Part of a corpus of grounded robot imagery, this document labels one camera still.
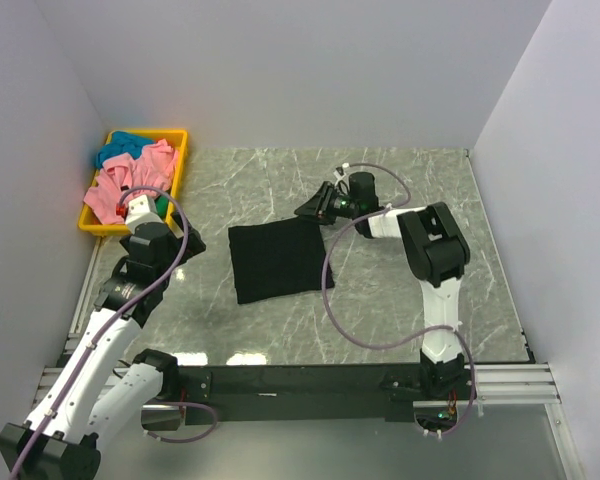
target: gray marble surface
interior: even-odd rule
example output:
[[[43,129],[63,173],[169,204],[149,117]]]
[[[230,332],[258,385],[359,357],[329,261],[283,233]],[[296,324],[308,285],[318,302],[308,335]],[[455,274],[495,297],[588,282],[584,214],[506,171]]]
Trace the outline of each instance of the gray marble surface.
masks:
[[[370,162],[400,174],[410,206],[444,201],[472,252],[460,293],[461,328],[477,360],[526,361],[524,338],[497,257],[471,166],[461,149],[208,149],[189,160],[180,194],[207,251],[180,267],[126,358],[150,347],[185,364],[322,364],[417,361],[419,342],[375,352],[342,338],[324,313],[318,292],[239,306],[227,228],[289,218],[333,169]],[[391,177],[375,172],[382,202],[401,198]],[[323,227],[328,246],[344,220]],[[90,301],[124,253],[105,240],[94,269]],[[332,308],[358,338],[382,343],[423,325],[419,285],[401,242],[345,237],[332,259]],[[90,312],[85,308],[84,318]]]

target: yellow plastic bin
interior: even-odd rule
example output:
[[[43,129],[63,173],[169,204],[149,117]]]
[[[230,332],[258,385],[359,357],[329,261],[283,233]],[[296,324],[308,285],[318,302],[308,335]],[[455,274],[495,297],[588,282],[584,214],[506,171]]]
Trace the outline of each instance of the yellow plastic bin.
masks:
[[[176,163],[176,170],[173,176],[173,183],[171,185],[171,196],[178,199],[178,191],[180,190],[180,185],[182,184],[182,176],[184,174],[184,165],[187,160],[187,140],[188,134],[186,130],[159,130],[159,129],[136,129],[136,128],[124,128],[117,129],[114,131],[124,131],[133,133],[134,135],[140,135],[142,137],[147,137],[156,142],[161,139],[165,139],[169,145],[178,150],[178,161]],[[111,141],[111,135],[113,131],[109,133],[107,136],[106,143]],[[98,170],[96,170],[93,175],[93,181],[91,182],[91,186],[96,185],[96,177],[98,176]],[[173,204],[169,204],[169,208],[167,208],[167,216],[165,221],[169,228],[174,227],[174,221],[171,218],[171,214],[175,210]],[[125,225],[102,225],[98,218],[93,214],[93,210],[88,205],[82,206],[82,212],[80,213],[80,219],[78,220],[78,228],[80,230],[84,230],[85,232],[90,232],[93,235],[106,237],[108,235],[127,235],[129,229]]]

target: black cloth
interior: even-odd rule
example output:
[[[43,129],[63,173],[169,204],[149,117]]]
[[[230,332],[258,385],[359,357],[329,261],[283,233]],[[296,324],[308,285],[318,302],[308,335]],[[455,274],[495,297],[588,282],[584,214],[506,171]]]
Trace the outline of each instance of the black cloth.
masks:
[[[320,290],[326,252],[320,226],[299,218],[229,228],[238,304]],[[331,267],[327,288],[334,287]]]

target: white wall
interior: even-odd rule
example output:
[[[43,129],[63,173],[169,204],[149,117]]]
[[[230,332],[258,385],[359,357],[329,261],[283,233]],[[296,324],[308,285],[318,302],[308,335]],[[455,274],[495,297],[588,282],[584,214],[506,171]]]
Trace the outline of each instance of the white wall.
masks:
[[[549,0],[37,0],[109,126],[475,144]]]
[[[93,246],[75,225],[103,133],[33,1],[0,0],[0,430],[24,420],[62,350]]]
[[[521,321],[600,479],[600,0],[553,0],[474,168]]]

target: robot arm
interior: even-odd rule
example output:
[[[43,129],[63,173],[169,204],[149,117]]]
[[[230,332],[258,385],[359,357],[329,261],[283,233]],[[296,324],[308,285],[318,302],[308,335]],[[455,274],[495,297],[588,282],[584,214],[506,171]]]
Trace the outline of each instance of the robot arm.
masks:
[[[184,229],[182,219],[174,218]],[[0,434],[0,452],[11,470],[33,432],[51,415],[52,404],[70,383],[87,349],[87,358],[69,393],[53,412],[35,441],[19,478],[74,480],[94,478],[100,452],[142,405],[154,398],[177,400],[181,387],[177,359],[145,350],[118,384],[98,400],[110,372],[124,351],[138,336],[149,315],[162,300],[168,279],[127,310],[94,348],[91,339],[129,299],[164,274],[171,266],[182,239],[175,237],[156,213],[153,199],[143,195],[129,202],[126,225],[132,234],[120,243],[128,255],[116,265],[102,286],[85,333],[48,395],[22,425],[7,424]],[[181,263],[206,247],[198,233],[187,225],[189,241]]]
[[[342,188],[343,169],[336,171],[336,177],[337,187],[324,182],[295,214],[308,221],[330,225],[337,217],[354,219],[383,210],[371,173],[351,174],[346,190]],[[470,251],[446,204],[388,210],[358,223],[356,230],[370,239],[401,239],[411,272],[422,289],[425,327],[448,325],[454,330],[458,328],[458,296]],[[420,364],[421,388],[427,396],[442,398],[460,382],[466,381],[462,347],[452,331],[437,330],[425,334]]]

